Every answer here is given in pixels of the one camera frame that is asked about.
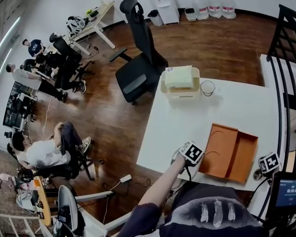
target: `black railing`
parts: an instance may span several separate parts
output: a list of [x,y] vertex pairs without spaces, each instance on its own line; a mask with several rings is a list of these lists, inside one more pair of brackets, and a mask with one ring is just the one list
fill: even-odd
[[[277,145],[277,155],[280,156],[281,144],[282,144],[282,105],[281,105],[281,91],[277,78],[276,69],[274,63],[276,62],[279,67],[279,72],[281,75],[281,81],[283,83],[283,101],[286,107],[286,145],[285,145],[285,157],[282,170],[286,171],[289,149],[290,149],[290,107],[296,110],[296,81],[294,78],[293,70],[291,67],[291,62],[296,64],[296,11],[293,11],[283,5],[279,5],[280,13],[278,18],[278,23],[275,29],[274,37],[271,43],[271,47],[267,54],[267,60],[270,62],[273,74],[275,78],[277,99],[278,99],[278,111],[279,111],[279,134],[278,134],[278,145]],[[283,66],[281,60],[286,63],[290,81],[292,83],[293,95],[290,95],[287,90],[287,80],[284,76]],[[296,172],[296,152],[294,159],[293,172]],[[267,201],[270,196],[270,190],[267,194],[266,200],[259,214],[259,217],[263,214]]]

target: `metal railing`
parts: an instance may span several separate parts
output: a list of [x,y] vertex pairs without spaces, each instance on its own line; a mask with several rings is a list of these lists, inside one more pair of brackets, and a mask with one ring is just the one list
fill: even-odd
[[[31,236],[31,237],[35,237],[35,234],[37,234],[39,231],[40,231],[40,228],[38,228],[35,232],[33,232],[33,230],[31,229],[30,227],[30,224],[28,222],[28,220],[38,220],[38,217],[30,217],[30,216],[13,216],[13,215],[7,215],[7,214],[1,214],[0,213],[0,217],[3,217],[3,218],[8,218],[9,220],[9,223],[14,231],[14,234],[15,236],[19,237],[17,231],[16,231],[16,228],[13,224],[13,221],[12,219],[23,219],[24,220],[24,224],[25,224],[25,230],[24,232]],[[4,237],[5,235],[3,235],[1,229],[0,229],[0,237]]]
[[[290,108],[294,106],[296,110],[296,74],[292,70],[292,64],[296,64],[296,11],[293,11],[283,5],[279,5],[280,13],[275,29],[274,37],[270,46],[270,49],[267,54],[267,61],[270,62],[275,78],[276,92],[278,99],[278,111],[279,111],[279,134],[278,134],[278,145],[277,145],[277,155],[280,156],[281,144],[282,144],[282,112],[286,112],[286,141],[285,141],[285,157],[283,162],[282,170],[286,171],[289,149],[290,149],[290,135],[291,135],[291,118],[290,118]],[[282,62],[286,63],[288,72],[289,72],[289,81],[285,79],[285,74],[283,71]],[[280,78],[283,84],[283,101],[285,110],[282,110],[281,105],[281,94],[279,80],[277,77],[277,69],[275,64],[277,63],[278,69],[280,72]],[[293,95],[288,93],[288,83],[292,85]],[[296,152],[294,159],[293,172],[296,172]],[[265,199],[262,210],[259,214],[259,217],[263,214],[265,207],[267,205],[270,189],[268,191],[267,197]]]

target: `white sneaker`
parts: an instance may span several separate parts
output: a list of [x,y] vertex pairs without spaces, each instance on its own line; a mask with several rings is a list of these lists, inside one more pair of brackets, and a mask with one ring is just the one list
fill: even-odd
[[80,149],[80,152],[82,154],[84,154],[88,150],[90,144],[91,144],[91,137],[90,136],[86,137],[84,140],[82,140],[82,149]]

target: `orange wooden box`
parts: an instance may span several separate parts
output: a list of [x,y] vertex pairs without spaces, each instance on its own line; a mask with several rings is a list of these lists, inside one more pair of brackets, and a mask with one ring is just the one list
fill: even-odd
[[257,144],[256,136],[213,123],[199,172],[246,183]]

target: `trash bin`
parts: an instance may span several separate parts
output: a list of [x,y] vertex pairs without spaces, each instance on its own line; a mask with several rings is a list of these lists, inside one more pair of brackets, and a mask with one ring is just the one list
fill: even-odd
[[148,17],[152,21],[153,25],[155,25],[155,26],[162,26],[163,25],[163,21],[162,21],[160,14],[157,10],[152,10],[148,14]]

